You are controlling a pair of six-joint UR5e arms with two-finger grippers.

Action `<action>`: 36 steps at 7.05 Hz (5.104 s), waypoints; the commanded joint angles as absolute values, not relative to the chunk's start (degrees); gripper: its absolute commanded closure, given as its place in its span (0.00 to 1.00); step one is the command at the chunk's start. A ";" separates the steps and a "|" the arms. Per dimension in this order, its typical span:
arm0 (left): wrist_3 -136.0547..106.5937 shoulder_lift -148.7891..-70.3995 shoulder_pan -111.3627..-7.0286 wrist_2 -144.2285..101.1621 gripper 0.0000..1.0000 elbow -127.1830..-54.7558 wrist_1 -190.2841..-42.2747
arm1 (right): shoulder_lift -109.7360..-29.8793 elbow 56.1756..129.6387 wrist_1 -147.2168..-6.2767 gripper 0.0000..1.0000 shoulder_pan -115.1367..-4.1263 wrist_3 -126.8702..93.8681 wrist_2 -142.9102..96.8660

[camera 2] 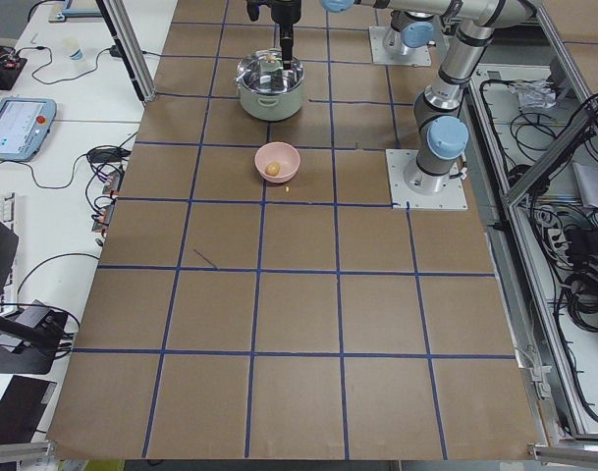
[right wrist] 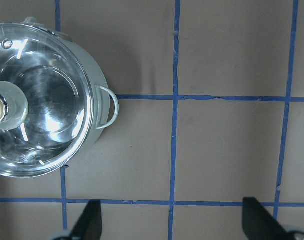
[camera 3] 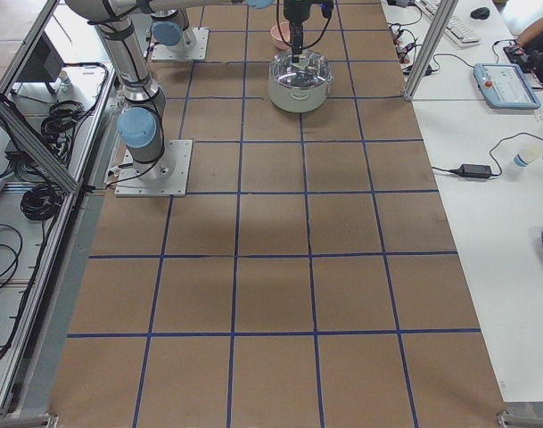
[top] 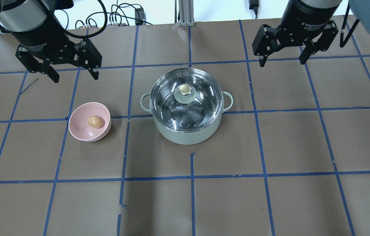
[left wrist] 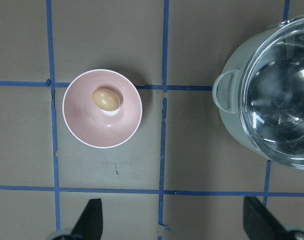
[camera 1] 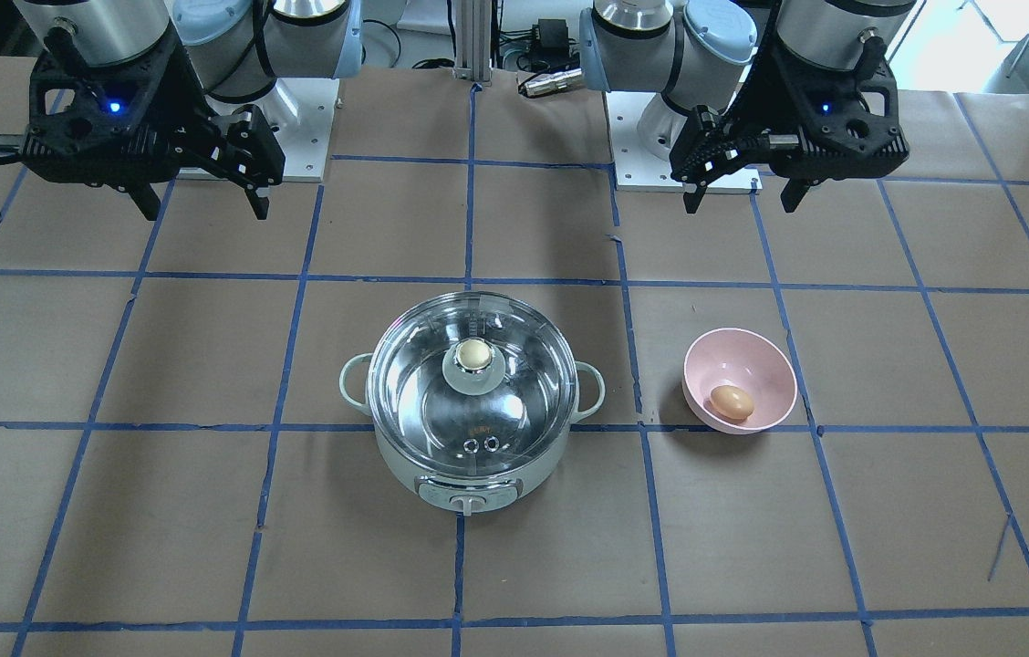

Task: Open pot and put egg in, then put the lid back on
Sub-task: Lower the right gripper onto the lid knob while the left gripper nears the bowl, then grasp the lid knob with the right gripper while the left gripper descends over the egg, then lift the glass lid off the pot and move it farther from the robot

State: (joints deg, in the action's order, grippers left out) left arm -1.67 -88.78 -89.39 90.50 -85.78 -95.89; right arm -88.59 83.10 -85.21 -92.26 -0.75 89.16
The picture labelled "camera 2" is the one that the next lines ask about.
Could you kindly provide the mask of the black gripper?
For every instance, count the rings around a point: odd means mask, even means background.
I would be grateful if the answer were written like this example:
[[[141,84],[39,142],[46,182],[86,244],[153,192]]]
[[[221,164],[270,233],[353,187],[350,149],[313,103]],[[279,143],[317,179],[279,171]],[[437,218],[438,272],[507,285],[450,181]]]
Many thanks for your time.
[[[247,0],[246,12],[252,22],[260,16],[260,8],[268,7],[273,22],[279,25],[282,65],[290,69],[293,61],[294,27],[301,18],[300,0]]]

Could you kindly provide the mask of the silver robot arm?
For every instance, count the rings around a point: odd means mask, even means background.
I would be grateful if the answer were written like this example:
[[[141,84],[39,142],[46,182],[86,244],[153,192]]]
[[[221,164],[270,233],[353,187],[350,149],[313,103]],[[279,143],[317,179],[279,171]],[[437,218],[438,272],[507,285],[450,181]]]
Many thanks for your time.
[[[259,19],[260,8],[270,9],[273,22],[279,27],[281,65],[289,70],[293,61],[294,25],[301,18],[300,0],[248,0],[249,19]],[[370,41],[374,64],[429,66],[427,46],[434,39],[434,16],[428,13],[394,10],[388,27],[372,26]]]
[[[498,28],[516,26],[536,15],[539,1],[365,1],[375,9],[438,15],[461,22],[435,80],[418,95],[413,112],[420,145],[404,170],[414,192],[434,195],[450,179],[454,162],[468,142],[466,125],[457,117],[462,91]]]

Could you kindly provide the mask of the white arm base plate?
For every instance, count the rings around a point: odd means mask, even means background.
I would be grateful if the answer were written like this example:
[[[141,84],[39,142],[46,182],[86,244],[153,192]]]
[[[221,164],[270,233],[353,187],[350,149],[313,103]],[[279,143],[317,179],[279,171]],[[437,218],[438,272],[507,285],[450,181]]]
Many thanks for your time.
[[[456,161],[443,176],[430,176],[417,166],[415,149],[387,149],[386,163],[395,209],[465,211],[468,209]]]
[[[371,26],[369,39],[372,63],[429,67],[428,43],[433,39],[434,27],[427,22],[405,26],[395,31],[390,26]]]

